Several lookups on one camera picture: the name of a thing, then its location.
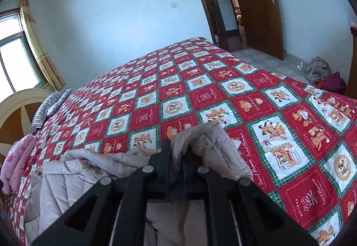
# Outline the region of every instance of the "door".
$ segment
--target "door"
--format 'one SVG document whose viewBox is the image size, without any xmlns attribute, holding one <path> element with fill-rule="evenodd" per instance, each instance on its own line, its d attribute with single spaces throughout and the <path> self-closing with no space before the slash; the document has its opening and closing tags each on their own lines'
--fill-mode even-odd
<svg viewBox="0 0 357 246">
<path fill-rule="evenodd" d="M 217 0 L 205 0 L 208 15 L 211 20 L 212 28 L 215 35 L 223 34 L 226 30 L 224 28 L 223 17 L 221 9 Z"/>
<path fill-rule="evenodd" d="M 247 45 L 284 59 L 283 30 L 278 0 L 238 0 Z"/>
</svg>

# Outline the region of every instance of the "floral curtain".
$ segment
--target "floral curtain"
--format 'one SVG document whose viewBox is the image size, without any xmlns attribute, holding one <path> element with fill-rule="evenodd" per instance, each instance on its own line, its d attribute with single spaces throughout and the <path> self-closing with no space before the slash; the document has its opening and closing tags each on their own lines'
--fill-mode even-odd
<svg viewBox="0 0 357 246">
<path fill-rule="evenodd" d="M 35 20 L 31 15 L 29 0 L 20 0 L 20 18 L 27 41 L 42 73 L 54 89 L 60 90 L 66 83 L 59 76 L 55 65 L 36 37 Z"/>
</svg>

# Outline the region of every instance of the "pink pillow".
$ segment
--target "pink pillow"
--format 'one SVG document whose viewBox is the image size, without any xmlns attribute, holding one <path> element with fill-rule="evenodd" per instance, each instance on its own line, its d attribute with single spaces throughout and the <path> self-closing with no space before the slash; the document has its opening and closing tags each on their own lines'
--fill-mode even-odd
<svg viewBox="0 0 357 246">
<path fill-rule="evenodd" d="M 28 146 L 26 146 L 24 153 L 21 155 L 20 160 L 17 163 L 14 172 L 12 173 L 10 178 L 11 192 L 17 193 L 17 191 L 19 190 L 21 177 L 24 175 L 27 161 L 29 160 L 30 155 L 38 139 L 39 138 L 37 136 L 33 136 L 33 139 L 30 141 Z"/>
<path fill-rule="evenodd" d="M 12 148 L 8 151 L 8 154 L 5 158 L 4 164 L 1 167 L 0 180 L 4 183 L 2 192 L 4 194 L 10 194 L 10 178 L 14 172 L 14 169 L 19 162 L 22 154 L 24 153 L 26 147 L 30 142 L 37 137 L 33 135 L 26 135 L 19 142 L 14 143 Z"/>
</svg>

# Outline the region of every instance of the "wooden headboard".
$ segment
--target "wooden headboard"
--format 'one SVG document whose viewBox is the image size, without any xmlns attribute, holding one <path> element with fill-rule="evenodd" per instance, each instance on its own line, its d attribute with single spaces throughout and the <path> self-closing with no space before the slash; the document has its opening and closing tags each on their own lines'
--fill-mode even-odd
<svg viewBox="0 0 357 246">
<path fill-rule="evenodd" d="M 12 144 L 29 134 L 33 116 L 50 93 L 45 89 L 27 89 L 0 103 L 0 166 Z"/>
</svg>

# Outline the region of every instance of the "quilted blanket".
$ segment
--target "quilted blanket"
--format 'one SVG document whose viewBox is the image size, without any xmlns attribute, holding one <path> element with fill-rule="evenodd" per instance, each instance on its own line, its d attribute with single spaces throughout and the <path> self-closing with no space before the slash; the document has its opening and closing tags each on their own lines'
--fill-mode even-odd
<svg viewBox="0 0 357 246">
<path fill-rule="evenodd" d="M 357 101 L 254 68 L 203 38 L 157 50 L 73 92 L 38 133 L 16 196 L 6 209 L 17 236 L 31 171 L 67 150 L 102 154 L 160 141 L 217 122 L 254 181 L 328 245 L 356 204 Z"/>
</svg>

